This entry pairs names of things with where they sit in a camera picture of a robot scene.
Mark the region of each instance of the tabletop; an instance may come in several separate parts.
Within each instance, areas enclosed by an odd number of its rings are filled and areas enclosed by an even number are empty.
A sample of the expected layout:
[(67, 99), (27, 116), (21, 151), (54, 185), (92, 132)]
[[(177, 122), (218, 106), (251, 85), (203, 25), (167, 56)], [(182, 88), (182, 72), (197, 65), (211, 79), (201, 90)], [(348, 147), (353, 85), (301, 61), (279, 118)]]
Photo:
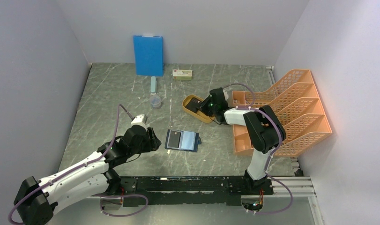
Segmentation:
[[(173, 80), (173, 69), (193, 70), (190, 81)], [(133, 63), (94, 63), (78, 105), (77, 114), (59, 171), (83, 160), (113, 135), (117, 105), (122, 104), (136, 116), (146, 114), (162, 145), (157, 151), (143, 153), (137, 160), (115, 167), (122, 176), (219, 176), (243, 175), (251, 156), (233, 152), (232, 127), (203, 123), (182, 109), (182, 101), (194, 94), (205, 98), (209, 90), (230, 83), (244, 83), (253, 91), (265, 91), (271, 85), (263, 66), (165, 64), (164, 75), (157, 77), (157, 94), (162, 107), (149, 102), (149, 76), (136, 75)], [(245, 90), (230, 86), (227, 91)], [(117, 135), (130, 127), (130, 118), (121, 112)], [(164, 148), (168, 129), (198, 132), (202, 144), (198, 152), (168, 151)], [(269, 172), (273, 176), (293, 176), (291, 159), (273, 158)]]

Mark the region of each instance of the small box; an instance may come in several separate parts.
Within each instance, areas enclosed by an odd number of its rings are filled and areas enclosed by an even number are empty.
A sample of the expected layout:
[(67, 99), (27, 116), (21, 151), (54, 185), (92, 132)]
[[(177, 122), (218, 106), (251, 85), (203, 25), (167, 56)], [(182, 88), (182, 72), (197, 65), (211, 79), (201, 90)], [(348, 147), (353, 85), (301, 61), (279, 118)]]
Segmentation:
[(193, 71), (190, 69), (174, 69), (172, 76), (174, 80), (191, 80), (193, 78)]

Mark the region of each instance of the teal rectangular object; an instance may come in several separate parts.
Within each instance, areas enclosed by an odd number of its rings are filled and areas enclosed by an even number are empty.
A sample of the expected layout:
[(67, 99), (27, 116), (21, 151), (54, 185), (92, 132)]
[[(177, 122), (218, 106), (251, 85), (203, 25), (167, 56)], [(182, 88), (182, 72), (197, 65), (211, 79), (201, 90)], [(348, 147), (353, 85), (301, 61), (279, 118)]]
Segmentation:
[(136, 74), (144, 76), (163, 75), (161, 36), (133, 36)]

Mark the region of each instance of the blue box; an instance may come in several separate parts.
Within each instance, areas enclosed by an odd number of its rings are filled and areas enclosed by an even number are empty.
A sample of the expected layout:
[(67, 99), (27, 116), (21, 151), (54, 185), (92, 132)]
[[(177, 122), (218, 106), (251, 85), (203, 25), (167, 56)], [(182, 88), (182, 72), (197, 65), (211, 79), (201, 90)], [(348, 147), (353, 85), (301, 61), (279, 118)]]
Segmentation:
[(162, 76), (162, 37), (133, 36), (136, 74), (145, 76)]

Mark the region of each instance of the gray marble table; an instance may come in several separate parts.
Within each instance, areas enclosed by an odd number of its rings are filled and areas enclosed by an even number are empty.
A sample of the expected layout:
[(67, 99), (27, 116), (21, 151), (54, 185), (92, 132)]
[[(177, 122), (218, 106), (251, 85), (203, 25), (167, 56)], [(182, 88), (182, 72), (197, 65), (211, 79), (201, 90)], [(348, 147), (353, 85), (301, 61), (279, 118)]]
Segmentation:
[[(193, 79), (173, 80), (173, 69), (192, 69)], [(210, 89), (235, 82), (246, 83), (254, 91), (264, 91), (270, 87), (267, 71), (261, 66), (167, 64), (164, 75), (157, 78), (157, 94), (162, 99), (162, 107), (152, 109), (149, 103), (150, 77), (136, 75), (134, 64), (94, 63), (60, 170), (86, 158), (104, 142), (111, 140), (117, 105), (121, 103), (133, 116), (142, 113), (148, 116), (148, 124), (153, 127), (162, 145), (155, 152), (142, 154), (136, 161), (116, 167), (119, 175), (243, 175), (251, 157), (234, 155), (232, 127), (202, 123), (182, 109), (182, 101), (187, 95), (205, 98)], [(244, 89), (232, 86), (227, 90)], [(129, 127), (130, 119), (123, 112), (119, 117), (118, 135), (123, 135)], [(202, 144), (198, 152), (168, 152), (164, 148), (167, 129), (199, 132)], [(290, 158), (273, 158), (270, 174), (292, 176)]]

